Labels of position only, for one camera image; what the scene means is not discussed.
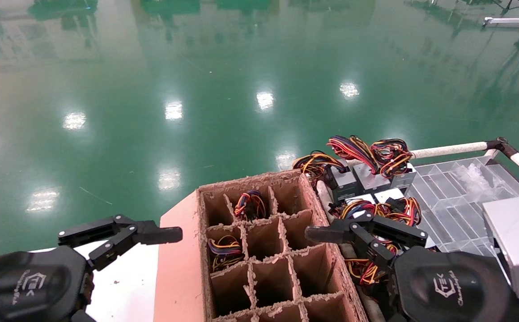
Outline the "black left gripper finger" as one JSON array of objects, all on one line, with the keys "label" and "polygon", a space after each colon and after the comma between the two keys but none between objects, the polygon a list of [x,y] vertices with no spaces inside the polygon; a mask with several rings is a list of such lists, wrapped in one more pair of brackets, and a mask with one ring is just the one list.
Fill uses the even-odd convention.
[{"label": "black left gripper finger", "polygon": [[123,215],[102,218],[92,223],[77,225],[58,233],[59,246],[78,247],[98,241],[111,245],[134,246],[176,243],[183,238],[180,227],[160,228],[152,220],[132,220]]},{"label": "black left gripper finger", "polygon": [[89,254],[89,264],[92,270],[102,271],[111,263],[114,263],[121,255],[131,250],[136,245],[138,228],[131,225],[122,229],[115,236],[97,247]]}]

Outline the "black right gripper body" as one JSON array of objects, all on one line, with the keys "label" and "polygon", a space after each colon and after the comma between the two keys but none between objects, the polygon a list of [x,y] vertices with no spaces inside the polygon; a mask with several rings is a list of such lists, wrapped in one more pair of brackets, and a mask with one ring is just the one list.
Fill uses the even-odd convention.
[{"label": "black right gripper body", "polygon": [[391,267],[389,322],[501,322],[515,302],[493,257],[413,247]]}]

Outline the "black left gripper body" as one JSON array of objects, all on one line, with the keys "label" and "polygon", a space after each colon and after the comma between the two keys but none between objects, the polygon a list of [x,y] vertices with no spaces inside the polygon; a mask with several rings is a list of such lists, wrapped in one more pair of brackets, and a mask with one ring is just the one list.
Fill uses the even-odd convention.
[{"label": "black left gripper body", "polygon": [[0,322],[91,322],[92,267],[67,246],[0,255]]}]

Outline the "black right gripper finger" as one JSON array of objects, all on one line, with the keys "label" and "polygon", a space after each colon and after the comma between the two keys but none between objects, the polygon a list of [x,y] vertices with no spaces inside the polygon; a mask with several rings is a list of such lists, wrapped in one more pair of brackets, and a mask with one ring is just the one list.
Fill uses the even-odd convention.
[{"label": "black right gripper finger", "polygon": [[358,223],[351,223],[352,246],[357,255],[370,260],[382,271],[390,271],[394,254]]},{"label": "black right gripper finger", "polygon": [[320,243],[351,243],[355,247],[380,245],[382,240],[405,247],[424,247],[429,235],[416,227],[368,212],[356,218],[335,219],[328,226],[309,226],[305,238]]}]

